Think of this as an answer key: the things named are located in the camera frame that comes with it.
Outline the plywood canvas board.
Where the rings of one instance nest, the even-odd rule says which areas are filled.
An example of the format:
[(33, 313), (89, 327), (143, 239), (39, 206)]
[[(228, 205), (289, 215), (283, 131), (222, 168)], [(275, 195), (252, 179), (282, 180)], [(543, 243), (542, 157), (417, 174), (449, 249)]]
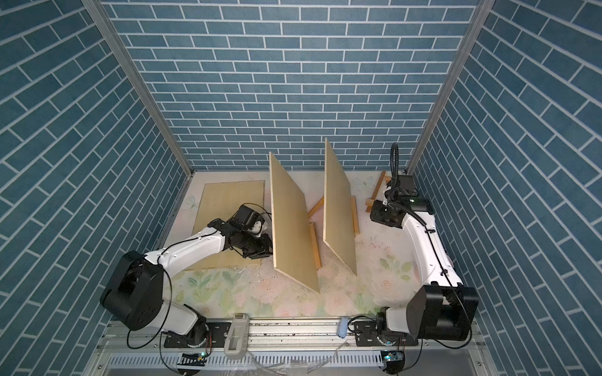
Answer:
[(274, 269), (319, 292), (305, 195), (273, 153), (269, 165)]
[(351, 198), (350, 182), (326, 139), (323, 241), (353, 274), (357, 274)]
[[(203, 230), (213, 219), (226, 221), (241, 205), (251, 203), (253, 210), (262, 212), (257, 205), (264, 206), (265, 181), (240, 181), (232, 183), (205, 184), (202, 191), (193, 234)], [(259, 266), (259, 259), (242, 258), (233, 250), (226, 250), (189, 266), (187, 270), (223, 269), (231, 267)]]

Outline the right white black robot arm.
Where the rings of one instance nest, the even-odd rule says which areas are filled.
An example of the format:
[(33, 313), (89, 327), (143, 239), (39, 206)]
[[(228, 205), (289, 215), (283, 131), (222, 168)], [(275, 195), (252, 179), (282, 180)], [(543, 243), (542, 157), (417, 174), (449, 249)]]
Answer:
[(375, 200), (370, 219), (409, 235), (422, 283), (405, 306), (381, 309), (376, 333), (385, 338), (457, 341), (459, 349), (466, 346), (473, 336), (478, 293), (466, 286), (455, 271), (437, 231), (430, 203), (420, 197)]

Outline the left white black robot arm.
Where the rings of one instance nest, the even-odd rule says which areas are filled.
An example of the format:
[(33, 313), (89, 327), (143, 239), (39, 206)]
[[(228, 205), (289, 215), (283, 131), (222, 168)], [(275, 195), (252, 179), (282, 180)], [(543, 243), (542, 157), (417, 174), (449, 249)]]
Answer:
[(235, 223), (215, 219), (205, 229), (170, 246), (142, 254), (128, 252), (119, 260), (100, 305), (131, 331), (156, 327), (202, 342), (206, 318), (197, 310), (175, 303), (172, 278), (212, 255), (238, 249), (247, 259), (272, 255), (272, 240), (261, 230), (253, 233)]

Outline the left green circuit board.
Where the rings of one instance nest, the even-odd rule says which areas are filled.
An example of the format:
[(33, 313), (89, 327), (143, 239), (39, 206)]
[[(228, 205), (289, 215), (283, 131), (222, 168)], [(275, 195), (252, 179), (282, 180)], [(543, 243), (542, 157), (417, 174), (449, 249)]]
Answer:
[(206, 352), (201, 353), (183, 353), (179, 362), (178, 368), (186, 367), (203, 367), (206, 365), (208, 355)]

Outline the green circuit board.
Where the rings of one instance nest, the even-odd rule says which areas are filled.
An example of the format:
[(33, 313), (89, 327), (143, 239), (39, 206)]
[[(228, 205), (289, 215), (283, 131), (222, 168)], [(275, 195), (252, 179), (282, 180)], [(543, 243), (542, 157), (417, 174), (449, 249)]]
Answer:
[(401, 351), (381, 351), (380, 354), (384, 363), (405, 362), (405, 355)]
[(203, 367), (206, 365), (208, 355), (206, 352), (201, 353), (183, 353), (179, 362), (178, 368), (186, 367)]

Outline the right green circuit board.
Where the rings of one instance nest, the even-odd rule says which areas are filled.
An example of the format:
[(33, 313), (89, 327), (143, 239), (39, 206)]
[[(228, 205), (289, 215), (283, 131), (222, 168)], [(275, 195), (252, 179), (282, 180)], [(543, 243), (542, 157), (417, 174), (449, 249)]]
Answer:
[(405, 362), (405, 355), (401, 351), (381, 351), (380, 354), (384, 363)]

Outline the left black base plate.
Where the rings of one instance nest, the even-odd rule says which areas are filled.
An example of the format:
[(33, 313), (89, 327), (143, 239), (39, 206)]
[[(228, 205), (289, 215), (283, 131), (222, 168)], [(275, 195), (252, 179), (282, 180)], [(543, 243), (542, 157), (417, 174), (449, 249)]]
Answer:
[(200, 327), (193, 328), (186, 335), (168, 332), (163, 346), (168, 349), (223, 348), (230, 326), (231, 322), (210, 321)]

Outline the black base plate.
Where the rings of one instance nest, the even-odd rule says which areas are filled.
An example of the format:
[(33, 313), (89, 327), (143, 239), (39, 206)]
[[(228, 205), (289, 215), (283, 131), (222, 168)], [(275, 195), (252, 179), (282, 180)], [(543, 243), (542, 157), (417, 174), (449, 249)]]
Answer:
[(351, 331), (358, 347), (419, 346), (420, 341), (404, 332), (379, 331), (373, 321), (354, 321)]
[(163, 346), (168, 349), (223, 348), (230, 326), (231, 322), (210, 321), (200, 327), (193, 328), (186, 335), (168, 332)]

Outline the blue rail clip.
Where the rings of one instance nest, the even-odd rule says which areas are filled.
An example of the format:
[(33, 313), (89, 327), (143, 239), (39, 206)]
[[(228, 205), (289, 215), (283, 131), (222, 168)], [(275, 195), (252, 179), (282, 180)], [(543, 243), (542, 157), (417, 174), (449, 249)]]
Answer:
[(347, 332), (348, 332), (348, 323), (349, 323), (349, 317), (348, 316), (342, 316), (340, 318), (340, 321), (338, 323), (338, 327), (337, 327), (337, 336), (341, 339), (345, 339), (347, 337)]

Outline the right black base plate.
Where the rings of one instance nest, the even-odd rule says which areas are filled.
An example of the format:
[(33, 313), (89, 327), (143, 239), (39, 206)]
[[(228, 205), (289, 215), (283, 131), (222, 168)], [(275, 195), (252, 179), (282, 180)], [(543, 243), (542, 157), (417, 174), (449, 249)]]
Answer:
[(420, 341), (404, 332), (379, 331), (373, 321), (354, 321), (351, 331), (358, 347), (419, 346)]

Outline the aluminium front rail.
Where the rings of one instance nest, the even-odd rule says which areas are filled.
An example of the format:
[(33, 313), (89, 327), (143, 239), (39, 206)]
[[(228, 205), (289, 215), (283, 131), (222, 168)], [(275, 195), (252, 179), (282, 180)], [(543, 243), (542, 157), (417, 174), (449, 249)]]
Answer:
[[(250, 321), (246, 356), (232, 360), (223, 348), (166, 348), (166, 337), (149, 340), (151, 330), (129, 335), (109, 324), (84, 370), (85, 375), (384, 375), (397, 366), (403, 375), (496, 375), (492, 356), (477, 326), (469, 344), (419, 340), (419, 346), (358, 347), (353, 334), (337, 336), (337, 318)], [(405, 362), (384, 363), (381, 351), (401, 351)], [(203, 367), (178, 368), (183, 353), (207, 353)]]

